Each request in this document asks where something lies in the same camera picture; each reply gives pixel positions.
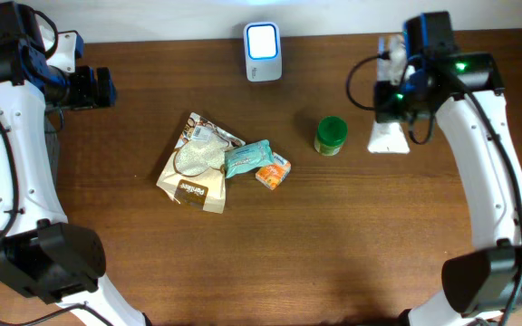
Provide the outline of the green lid jar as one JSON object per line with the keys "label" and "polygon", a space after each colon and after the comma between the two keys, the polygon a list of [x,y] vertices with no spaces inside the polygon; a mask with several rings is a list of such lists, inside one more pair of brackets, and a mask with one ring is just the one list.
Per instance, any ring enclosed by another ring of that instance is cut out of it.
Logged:
{"label": "green lid jar", "polygon": [[323,156],[335,156],[341,151],[347,135],[348,126],[342,118],[327,116],[318,124],[314,148]]}

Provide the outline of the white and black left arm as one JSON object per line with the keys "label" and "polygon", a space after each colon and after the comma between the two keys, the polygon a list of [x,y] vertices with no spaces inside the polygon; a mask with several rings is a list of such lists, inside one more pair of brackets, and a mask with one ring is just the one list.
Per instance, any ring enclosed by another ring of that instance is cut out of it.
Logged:
{"label": "white and black left arm", "polygon": [[50,24],[0,3],[0,282],[88,325],[146,325],[109,279],[100,237],[69,223],[55,190],[49,115],[109,108],[117,92],[107,68],[78,64],[78,33],[43,38]]}

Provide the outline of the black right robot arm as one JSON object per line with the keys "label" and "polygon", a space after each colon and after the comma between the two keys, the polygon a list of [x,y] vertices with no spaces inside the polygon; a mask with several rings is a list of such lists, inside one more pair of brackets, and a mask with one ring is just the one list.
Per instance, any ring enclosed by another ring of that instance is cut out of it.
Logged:
{"label": "black right robot arm", "polygon": [[411,18],[379,50],[368,149],[406,154],[416,122],[441,129],[469,206],[473,245],[444,263],[440,290],[398,322],[503,325],[522,309],[522,169],[494,58],[462,53],[446,12]]}

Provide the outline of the teal wet wipes pack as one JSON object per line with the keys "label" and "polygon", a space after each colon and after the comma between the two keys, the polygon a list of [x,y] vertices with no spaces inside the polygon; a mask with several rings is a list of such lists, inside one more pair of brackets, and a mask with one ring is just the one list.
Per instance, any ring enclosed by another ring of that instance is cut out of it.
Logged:
{"label": "teal wet wipes pack", "polygon": [[273,151],[267,139],[231,149],[225,153],[226,178],[232,178],[273,163]]}

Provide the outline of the white cream tube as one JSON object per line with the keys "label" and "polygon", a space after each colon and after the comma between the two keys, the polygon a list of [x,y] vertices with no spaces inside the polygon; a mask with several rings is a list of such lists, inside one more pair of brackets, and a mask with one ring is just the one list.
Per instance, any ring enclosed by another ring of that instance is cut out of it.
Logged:
{"label": "white cream tube", "polygon": [[408,154],[410,147],[398,122],[373,122],[367,149],[374,154]]}

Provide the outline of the orange juice carton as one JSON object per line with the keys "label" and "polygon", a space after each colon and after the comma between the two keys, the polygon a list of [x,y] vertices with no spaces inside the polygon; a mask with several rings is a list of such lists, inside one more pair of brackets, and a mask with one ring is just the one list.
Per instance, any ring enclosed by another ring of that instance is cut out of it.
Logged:
{"label": "orange juice carton", "polygon": [[275,190],[291,171],[291,163],[277,153],[273,153],[274,163],[261,167],[256,172],[256,180],[265,187]]}

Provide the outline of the beige seed pouch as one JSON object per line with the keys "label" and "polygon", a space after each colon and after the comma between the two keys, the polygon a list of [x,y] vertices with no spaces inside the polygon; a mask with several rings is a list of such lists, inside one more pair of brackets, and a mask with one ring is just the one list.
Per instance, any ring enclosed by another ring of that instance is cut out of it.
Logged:
{"label": "beige seed pouch", "polygon": [[245,144],[192,112],[156,186],[178,204],[221,214],[226,203],[225,154]]}

